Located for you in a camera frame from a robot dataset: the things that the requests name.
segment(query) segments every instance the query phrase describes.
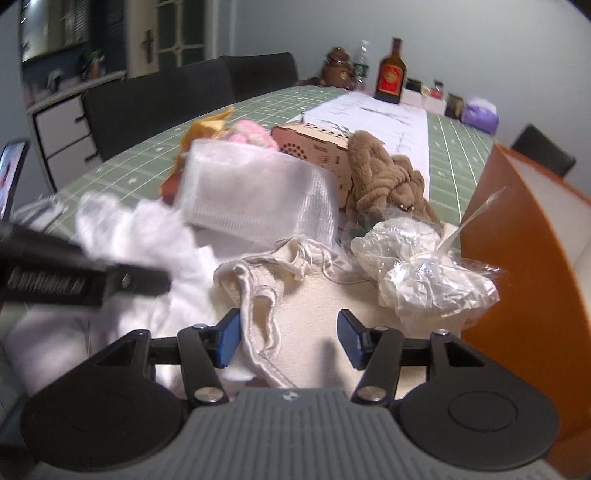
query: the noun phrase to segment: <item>small jar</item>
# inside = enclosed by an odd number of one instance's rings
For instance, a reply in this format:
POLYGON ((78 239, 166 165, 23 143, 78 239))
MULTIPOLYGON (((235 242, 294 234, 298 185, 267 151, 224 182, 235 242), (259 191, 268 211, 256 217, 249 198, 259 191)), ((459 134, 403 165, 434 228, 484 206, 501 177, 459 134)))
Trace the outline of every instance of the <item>small jar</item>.
POLYGON ((433 81, 434 87, 431 89, 431 96, 433 98, 443 99, 443 82, 441 80, 433 81))

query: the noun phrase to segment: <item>smartphone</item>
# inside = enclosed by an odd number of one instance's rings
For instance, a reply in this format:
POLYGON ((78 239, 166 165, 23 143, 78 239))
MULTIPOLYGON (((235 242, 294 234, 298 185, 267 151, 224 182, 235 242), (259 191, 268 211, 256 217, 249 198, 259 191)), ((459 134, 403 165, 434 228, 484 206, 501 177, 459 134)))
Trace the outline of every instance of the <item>smartphone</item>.
POLYGON ((29 149, 27 140, 16 140, 4 146, 0 157, 0 219, 8 220, 14 192, 29 149))

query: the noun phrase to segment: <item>round black pad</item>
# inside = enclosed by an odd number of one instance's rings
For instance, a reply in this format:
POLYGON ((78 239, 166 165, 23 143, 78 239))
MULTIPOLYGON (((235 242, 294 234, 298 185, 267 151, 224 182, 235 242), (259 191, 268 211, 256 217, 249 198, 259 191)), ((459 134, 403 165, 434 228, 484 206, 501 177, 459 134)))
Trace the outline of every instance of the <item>round black pad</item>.
POLYGON ((410 391, 398 419, 425 453, 479 471, 543 457, 558 431, 550 400, 502 368, 455 368, 410 391))
POLYGON ((33 396, 21 432, 39 460, 99 471, 153 455, 182 422, 181 403, 166 388, 125 367, 102 367, 73 371, 33 396))

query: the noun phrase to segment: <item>black chair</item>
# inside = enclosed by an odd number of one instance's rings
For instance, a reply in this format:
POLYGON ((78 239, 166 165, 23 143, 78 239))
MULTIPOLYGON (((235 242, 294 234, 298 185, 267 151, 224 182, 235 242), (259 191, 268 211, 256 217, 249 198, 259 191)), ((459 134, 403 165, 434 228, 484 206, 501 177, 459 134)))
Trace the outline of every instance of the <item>black chair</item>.
POLYGON ((103 160, 235 102, 222 59, 99 85, 82 96, 86 119, 103 160))
POLYGON ((531 124, 525 127, 511 148, 560 177, 564 177, 576 163, 574 157, 561 150, 531 124))
POLYGON ((294 86, 298 81, 291 53, 221 58, 230 72, 237 102, 294 86))

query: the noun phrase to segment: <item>gray gripper base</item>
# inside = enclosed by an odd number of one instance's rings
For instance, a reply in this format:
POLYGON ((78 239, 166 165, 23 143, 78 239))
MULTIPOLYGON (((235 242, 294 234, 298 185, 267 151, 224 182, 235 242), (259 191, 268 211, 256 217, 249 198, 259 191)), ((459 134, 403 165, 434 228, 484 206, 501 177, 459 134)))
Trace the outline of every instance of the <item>gray gripper base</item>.
POLYGON ((28 480, 555 480, 544 461, 500 473, 446 465, 411 443, 381 407, 341 390, 241 392, 194 410, 175 440, 148 460, 107 472, 39 464, 28 480))

